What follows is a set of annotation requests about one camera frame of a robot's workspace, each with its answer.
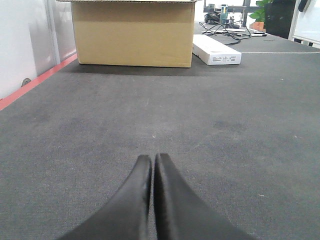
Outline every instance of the potted plant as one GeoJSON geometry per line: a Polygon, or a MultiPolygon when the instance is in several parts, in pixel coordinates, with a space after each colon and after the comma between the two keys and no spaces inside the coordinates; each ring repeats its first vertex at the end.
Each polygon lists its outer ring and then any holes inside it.
{"type": "Polygon", "coordinates": [[[273,0],[260,0],[256,1],[255,4],[260,7],[257,11],[254,13],[250,14],[250,18],[255,19],[255,22],[250,25],[251,29],[255,29],[258,31],[263,31],[265,32],[265,4],[270,4],[272,3],[273,0]]]}

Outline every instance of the white wall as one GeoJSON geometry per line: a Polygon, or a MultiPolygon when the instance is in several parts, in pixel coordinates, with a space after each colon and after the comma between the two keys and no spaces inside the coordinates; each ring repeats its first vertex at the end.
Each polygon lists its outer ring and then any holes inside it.
{"type": "Polygon", "coordinates": [[[70,4],[59,2],[59,7],[55,0],[0,0],[0,99],[75,52],[70,4]],[[52,20],[50,11],[60,17],[52,20]],[[60,49],[55,22],[60,22],[60,49]]]}

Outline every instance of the red floor strip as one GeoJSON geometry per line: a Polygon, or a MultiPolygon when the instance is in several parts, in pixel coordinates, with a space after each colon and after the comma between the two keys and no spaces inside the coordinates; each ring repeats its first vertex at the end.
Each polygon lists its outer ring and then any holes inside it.
{"type": "Polygon", "coordinates": [[[51,77],[53,74],[58,72],[60,69],[64,68],[71,62],[73,62],[75,59],[77,59],[77,54],[74,54],[70,57],[68,57],[66,60],[61,62],[60,64],[54,66],[50,70],[46,71],[45,73],[41,74],[40,76],[36,77],[34,80],[29,82],[28,84],[24,85],[23,87],[19,88],[17,91],[13,92],[9,96],[0,99],[0,111],[10,104],[12,104],[15,100],[29,92],[31,89],[42,83],[44,80],[51,77]]]}

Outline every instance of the whiteboard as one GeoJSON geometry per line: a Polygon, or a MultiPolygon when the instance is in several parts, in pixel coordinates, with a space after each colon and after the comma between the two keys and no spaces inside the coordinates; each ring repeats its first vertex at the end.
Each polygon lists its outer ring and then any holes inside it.
{"type": "Polygon", "coordinates": [[[303,12],[298,11],[301,0],[296,0],[289,38],[320,44],[320,0],[310,0],[303,12]]]}

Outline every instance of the label on white box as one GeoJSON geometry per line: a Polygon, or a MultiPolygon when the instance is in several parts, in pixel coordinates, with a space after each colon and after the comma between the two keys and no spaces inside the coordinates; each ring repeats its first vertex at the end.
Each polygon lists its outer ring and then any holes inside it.
{"type": "Polygon", "coordinates": [[[192,53],[208,65],[240,64],[241,52],[203,34],[193,35],[192,53]]]}

